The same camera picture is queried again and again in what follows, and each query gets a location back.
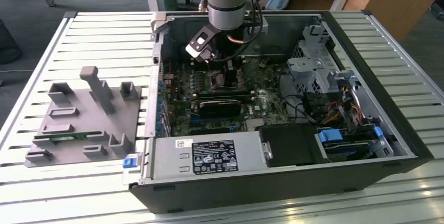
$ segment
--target robotic arm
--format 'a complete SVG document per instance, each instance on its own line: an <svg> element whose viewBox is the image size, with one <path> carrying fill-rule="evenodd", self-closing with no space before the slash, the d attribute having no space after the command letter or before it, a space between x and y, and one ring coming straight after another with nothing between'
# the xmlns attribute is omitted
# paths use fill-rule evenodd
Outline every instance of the robotic arm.
<svg viewBox="0 0 444 224"><path fill-rule="evenodd" d="M244 28L251 28L254 32L256 16L259 16L259 26L263 24L260 8L280 10L288 2L288 0L252 0L252 6L259 8L259 15L255 15L254 11L251 19L246 21L246 1L208 0L210 24L202 28L186 48L199 62L224 62L235 58L252 42L252 39L239 40L244 39Z"/></svg>

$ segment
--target white sticker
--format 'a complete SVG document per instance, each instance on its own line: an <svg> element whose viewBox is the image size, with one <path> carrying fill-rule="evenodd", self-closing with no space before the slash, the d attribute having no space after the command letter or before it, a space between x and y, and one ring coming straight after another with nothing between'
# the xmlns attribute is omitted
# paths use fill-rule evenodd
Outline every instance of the white sticker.
<svg viewBox="0 0 444 224"><path fill-rule="evenodd" d="M180 139L176 140L176 148L190 148L192 146L192 139Z"/></svg>

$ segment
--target blue latch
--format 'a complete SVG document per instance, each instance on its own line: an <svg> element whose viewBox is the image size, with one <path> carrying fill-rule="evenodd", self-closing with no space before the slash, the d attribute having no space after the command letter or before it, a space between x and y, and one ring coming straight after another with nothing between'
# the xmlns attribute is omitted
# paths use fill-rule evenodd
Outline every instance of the blue latch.
<svg viewBox="0 0 444 224"><path fill-rule="evenodd" d="M340 134L339 129L324 129L319 133L319 139L322 142L342 141L343 135Z"/></svg>
<svg viewBox="0 0 444 224"><path fill-rule="evenodd" d="M375 127L375 133L376 133L378 137L383 137L383 135L384 135L383 130L379 126Z"/></svg>
<svg viewBox="0 0 444 224"><path fill-rule="evenodd" d="M124 168L138 167L138 157L130 157L124 159Z"/></svg>

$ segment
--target power supply label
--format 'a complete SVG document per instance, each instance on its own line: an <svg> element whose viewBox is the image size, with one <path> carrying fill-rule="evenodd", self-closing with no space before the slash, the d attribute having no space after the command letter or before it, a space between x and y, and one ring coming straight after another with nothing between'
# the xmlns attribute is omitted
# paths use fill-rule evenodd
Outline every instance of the power supply label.
<svg viewBox="0 0 444 224"><path fill-rule="evenodd" d="M194 172L196 175L238 170L234 140L194 143Z"/></svg>

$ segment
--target slotted metal table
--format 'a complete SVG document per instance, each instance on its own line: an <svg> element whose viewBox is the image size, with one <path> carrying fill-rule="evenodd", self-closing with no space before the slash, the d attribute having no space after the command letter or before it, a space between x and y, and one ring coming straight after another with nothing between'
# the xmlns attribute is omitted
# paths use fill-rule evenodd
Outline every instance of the slotted metal table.
<svg viewBox="0 0 444 224"><path fill-rule="evenodd" d="M110 86L143 86L139 141L152 64L151 13L91 12L64 18L0 131L2 223L411 223L444 221L444 95L372 15L332 12L436 159L359 192L155 215L122 182L122 161L27 168L24 156L54 82L87 88L84 65ZM348 61L336 51L343 64Z"/></svg>

